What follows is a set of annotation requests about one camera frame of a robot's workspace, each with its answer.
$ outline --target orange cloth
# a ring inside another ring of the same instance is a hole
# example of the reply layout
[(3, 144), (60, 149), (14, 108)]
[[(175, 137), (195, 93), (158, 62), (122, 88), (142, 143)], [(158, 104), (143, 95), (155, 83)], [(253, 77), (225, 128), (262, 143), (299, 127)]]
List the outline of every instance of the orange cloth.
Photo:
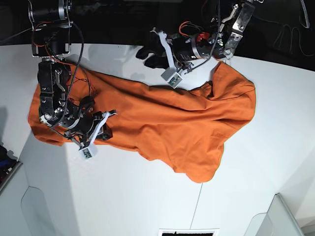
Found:
[[(223, 143), (255, 112), (254, 84), (222, 62), (213, 85), (206, 83), (191, 91), (150, 87), (93, 71), (88, 76), (95, 92), (94, 111), (118, 112), (107, 121), (113, 138), (96, 144), (137, 151), (150, 161), (162, 160), (195, 182), (211, 180), (220, 165)], [(85, 75), (78, 70), (76, 78)], [(29, 114), (34, 135), (50, 144), (69, 142), (39, 122), (39, 94), (37, 87)], [(79, 101), (86, 95), (87, 84), (75, 82), (70, 97)]]

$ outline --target black cable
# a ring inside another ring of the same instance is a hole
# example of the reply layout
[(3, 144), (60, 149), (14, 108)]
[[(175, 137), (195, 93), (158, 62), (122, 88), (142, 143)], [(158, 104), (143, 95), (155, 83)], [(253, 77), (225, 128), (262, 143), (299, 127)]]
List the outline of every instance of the black cable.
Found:
[(19, 33), (16, 33), (16, 34), (14, 34), (14, 35), (12, 35), (12, 36), (6, 38), (6, 39), (1, 40), (1, 41), (0, 41), (0, 45), (2, 45), (2, 44), (5, 43), (6, 41), (8, 41), (8, 40), (10, 40), (10, 39), (12, 39), (12, 38), (14, 38), (14, 37), (16, 37), (16, 36), (19, 36), (20, 34), (23, 34), (23, 33), (27, 32), (27, 31), (29, 31), (29, 30), (31, 30), (31, 29), (32, 29), (32, 28), (25, 29), (25, 30), (23, 30), (23, 31), (21, 31), (21, 32), (19, 32)]
[(79, 66), (80, 66), (80, 62), (81, 62), (81, 59), (82, 59), (82, 55), (83, 55), (84, 38), (83, 38), (82, 31), (80, 30), (80, 28), (77, 26), (76, 23), (73, 22), (72, 24), (73, 24), (73, 25), (76, 27), (76, 29), (78, 30), (78, 33), (79, 33), (80, 38), (81, 38), (81, 52), (80, 52), (80, 56), (79, 56), (78, 62), (77, 62), (77, 64), (76, 64), (76, 66), (75, 66), (75, 70), (74, 70), (74, 73), (73, 73), (73, 76), (72, 76), (72, 79), (71, 79), (71, 83), (70, 83), (70, 86), (69, 86), (69, 90), (68, 90), (68, 93), (67, 93), (67, 97), (66, 97), (66, 99), (65, 99), (64, 108), (63, 108), (63, 109), (64, 109), (64, 110), (63, 110), (63, 116), (60, 118), (59, 121), (57, 121), (57, 122), (51, 127), (51, 129), (55, 128), (56, 125), (64, 119), (64, 116), (65, 116), (65, 113), (66, 113), (66, 110), (67, 110), (69, 95), (70, 95), (70, 93), (71, 93), (72, 86), (73, 86), (73, 82), (74, 82), (74, 78), (75, 78), (75, 76), (76, 76), (76, 74), (77, 74), (77, 71), (78, 71), (78, 68), (79, 68)]
[(194, 67), (193, 69), (191, 69), (191, 71), (201, 67), (202, 65), (204, 65), (205, 63), (207, 63), (211, 59), (213, 51), (214, 51), (214, 49), (216, 47), (216, 44), (217, 44), (217, 40), (219, 38), (220, 26), (221, 26), (221, 2), (220, 2), (220, 0), (218, 0), (218, 32), (217, 32), (217, 35), (216, 35), (216, 39), (215, 39), (215, 41), (213, 43), (213, 46), (212, 46), (212, 49), (210, 51), (210, 54), (209, 54), (208, 58), (203, 63), (201, 63), (200, 65), (198, 65), (198, 66)]

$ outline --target orange t-shirt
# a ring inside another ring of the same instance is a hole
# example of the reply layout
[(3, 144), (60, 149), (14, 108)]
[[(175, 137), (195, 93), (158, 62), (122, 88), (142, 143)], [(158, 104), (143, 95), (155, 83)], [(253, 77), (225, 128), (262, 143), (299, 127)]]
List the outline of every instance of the orange t-shirt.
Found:
[[(137, 151), (150, 161), (162, 160), (195, 182), (212, 179), (220, 165), (223, 143), (249, 123), (255, 112), (254, 84), (222, 62), (212, 82), (191, 91), (148, 86), (94, 71), (88, 77), (94, 111), (118, 112), (107, 121), (113, 138), (95, 144)], [(85, 78), (82, 70), (76, 78)], [(80, 101), (88, 93), (87, 83), (78, 80), (70, 98)], [(60, 146), (70, 142), (40, 123), (39, 94), (38, 86), (29, 114), (35, 137)]]

